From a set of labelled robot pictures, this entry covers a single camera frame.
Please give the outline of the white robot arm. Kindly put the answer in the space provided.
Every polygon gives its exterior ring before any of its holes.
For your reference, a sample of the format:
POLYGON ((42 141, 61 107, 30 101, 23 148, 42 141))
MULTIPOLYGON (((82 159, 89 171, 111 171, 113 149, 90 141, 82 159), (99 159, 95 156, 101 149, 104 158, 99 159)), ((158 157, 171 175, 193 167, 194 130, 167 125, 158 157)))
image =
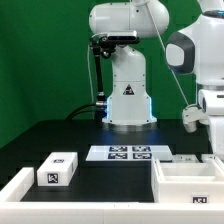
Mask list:
MULTIPOLYGON (((165 59, 176 74, 196 75, 197 100, 182 112, 185 129, 207 126, 213 153, 224 160, 224 0, 197 0, 201 14, 191 25, 173 33, 165 44, 165 59)), ((95 63, 112 60, 113 91, 102 122, 118 129, 139 130, 154 124, 151 98, 146 93, 146 59, 131 46, 142 38, 159 36, 169 13, 159 0, 130 0, 95 6, 89 16, 95 63)))

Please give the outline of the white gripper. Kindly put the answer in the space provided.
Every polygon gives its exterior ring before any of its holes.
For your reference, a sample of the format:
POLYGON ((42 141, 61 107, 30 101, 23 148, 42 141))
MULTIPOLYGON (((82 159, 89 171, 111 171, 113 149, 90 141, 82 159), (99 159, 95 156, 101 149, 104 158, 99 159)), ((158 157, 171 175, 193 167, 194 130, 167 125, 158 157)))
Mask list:
POLYGON ((201 89, 198 103, 207 115, 207 131, 213 153, 224 160, 224 91, 201 89))

